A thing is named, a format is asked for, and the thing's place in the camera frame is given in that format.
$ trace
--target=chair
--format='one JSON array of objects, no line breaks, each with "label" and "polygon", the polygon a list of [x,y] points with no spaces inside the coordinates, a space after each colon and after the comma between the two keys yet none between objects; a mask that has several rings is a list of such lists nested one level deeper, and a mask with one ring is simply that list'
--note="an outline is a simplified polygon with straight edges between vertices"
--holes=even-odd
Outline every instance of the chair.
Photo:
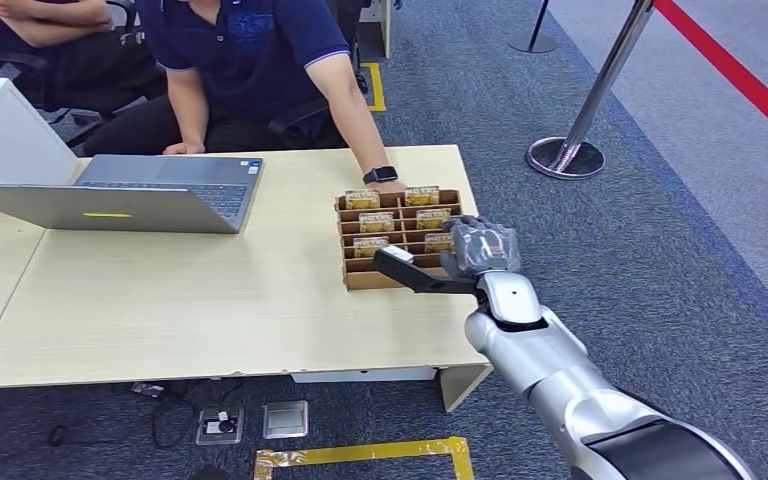
[{"label": "chair", "polygon": [[[331,12],[337,19],[337,25],[351,49],[352,64],[355,68],[355,78],[358,87],[366,94],[369,88],[366,79],[360,72],[360,46],[358,44],[358,25],[360,24],[360,12],[369,7],[372,0],[327,0]],[[346,143],[340,136],[337,128],[331,124],[323,128],[322,134],[315,140],[299,135],[293,135],[292,128],[299,122],[328,111],[328,101],[320,97],[303,105],[293,108],[269,122],[268,129],[271,133],[281,138],[287,148],[321,149],[345,147]]]},{"label": "chair", "polygon": [[[123,33],[132,32],[137,18],[133,2],[107,0],[107,3],[125,13],[125,25],[117,28],[121,28]],[[81,129],[66,141],[70,148],[82,144],[95,130],[113,119],[117,110],[142,96],[135,90],[119,88],[55,88],[53,75],[48,71],[48,62],[34,55],[0,51],[0,70],[7,64],[19,66],[23,70],[23,73],[13,79],[13,83],[35,108],[49,113],[66,109],[50,122],[51,124],[63,120],[72,109],[95,112],[91,115],[72,114],[75,124]]]}]

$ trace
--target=wristwatch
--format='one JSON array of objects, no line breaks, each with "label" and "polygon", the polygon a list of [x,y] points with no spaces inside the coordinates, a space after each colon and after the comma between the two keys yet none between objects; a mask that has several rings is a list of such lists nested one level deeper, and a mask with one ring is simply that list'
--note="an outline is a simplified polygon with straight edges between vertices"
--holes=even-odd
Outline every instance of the wristwatch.
[{"label": "wristwatch", "polygon": [[375,167],[366,175],[363,176],[363,183],[384,183],[395,182],[399,179],[399,174],[396,173],[396,167],[387,165],[385,167]]}]

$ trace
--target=red line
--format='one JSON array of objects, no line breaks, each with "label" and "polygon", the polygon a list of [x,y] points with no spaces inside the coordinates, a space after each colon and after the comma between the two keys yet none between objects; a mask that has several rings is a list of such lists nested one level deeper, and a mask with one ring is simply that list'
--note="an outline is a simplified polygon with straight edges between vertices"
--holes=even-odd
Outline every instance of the red line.
[{"label": "red line", "polygon": [[656,0],[655,7],[696,50],[711,62],[740,93],[768,118],[768,88],[737,61],[673,0]]}]

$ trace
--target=laptop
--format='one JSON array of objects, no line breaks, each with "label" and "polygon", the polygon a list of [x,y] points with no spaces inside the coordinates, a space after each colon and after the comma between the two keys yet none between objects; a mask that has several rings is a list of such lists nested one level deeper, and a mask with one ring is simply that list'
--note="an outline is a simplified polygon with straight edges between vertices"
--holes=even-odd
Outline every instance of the laptop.
[{"label": "laptop", "polygon": [[74,185],[0,185],[0,212],[59,230],[239,233],[259,158],[98,155]]}]

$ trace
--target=cardboard divider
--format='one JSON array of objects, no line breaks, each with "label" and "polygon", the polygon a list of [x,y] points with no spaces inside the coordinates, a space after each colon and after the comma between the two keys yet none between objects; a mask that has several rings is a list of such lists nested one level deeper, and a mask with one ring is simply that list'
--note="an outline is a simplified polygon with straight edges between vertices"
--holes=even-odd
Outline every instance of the cardboard divider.
[{"label": "cardboard divider", "polygon": [[[355,238],[387,237],[390,245],[407,250],[414,255],[414,265],[426,269],[433,275],[444,275],[440,266],[439,253],[425,253],[425,235],[440,233],[441,229],[417,230],[416,212],[437,208],[451,209],[452,216],[463,214],[460,194],[457,190],[441,190],[440,204],[421,207],[405,206],[403,193],[385,193],[381,195],[381,208],[368,210],[347,210],[346,198],[338,197],[335,201],[337,211],[340,246],[343,250],[343,282],[348,290],[374,288],[398,288],[398,283],[378,273],[372,258],[355,258],[353,242]],[[395,231],[381,233],[360,233],[358,222],[362,213],[393,212]]]}]

